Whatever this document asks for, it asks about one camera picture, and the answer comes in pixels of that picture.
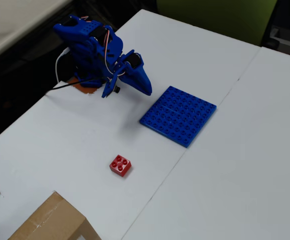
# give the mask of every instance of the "robotic arm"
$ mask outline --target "robotic arm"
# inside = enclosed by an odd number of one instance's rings
[[[150,81],[144,62],[134,50],[122,54],[123,42],[113,29],[95,20],[85,21],[74,15],[54,26],[55,32],[68,45],[76,63],[75,76],[83,87],[100,88],[106,79],[102,97],[118,93],[117,78],[146,95],[151,95]]]

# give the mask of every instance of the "blue baseplate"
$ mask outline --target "blue baseplate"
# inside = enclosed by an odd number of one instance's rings
[[[140,123],[187,148],[216,108],[207,101],[170,86]]]

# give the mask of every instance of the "cardboard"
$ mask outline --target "cardboard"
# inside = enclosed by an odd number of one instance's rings
[[[9,240],[101,240],[88,220],[54,192]]]

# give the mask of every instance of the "white table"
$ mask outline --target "white table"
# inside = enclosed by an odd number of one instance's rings
[[[152,96],[123,83],[106,99],[103,89],[86,95],[67,87],[49,92],[3,132],[0,239],[52,190],[103,240],[121,239],[186,150],[139,124],[140,118],[169,85],[219,105],[260,49],[144,10],[117,34],[124,52],[142,54]],[[118,154],[132,163],[126,178],[109,169]],[[19,190],[26,198],[15,194]]]
[[[290,239],[290,56],[262,48],[123,240]]]
[[[0,0],[0,54],[71,0]]]

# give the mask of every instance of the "green chair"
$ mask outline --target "green chair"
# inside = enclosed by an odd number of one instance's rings
[[[157,9],[169,18],[261,46],[268,44],[264,41],[269,40],[267,26],[276,3],[277,0],[157,0]]]

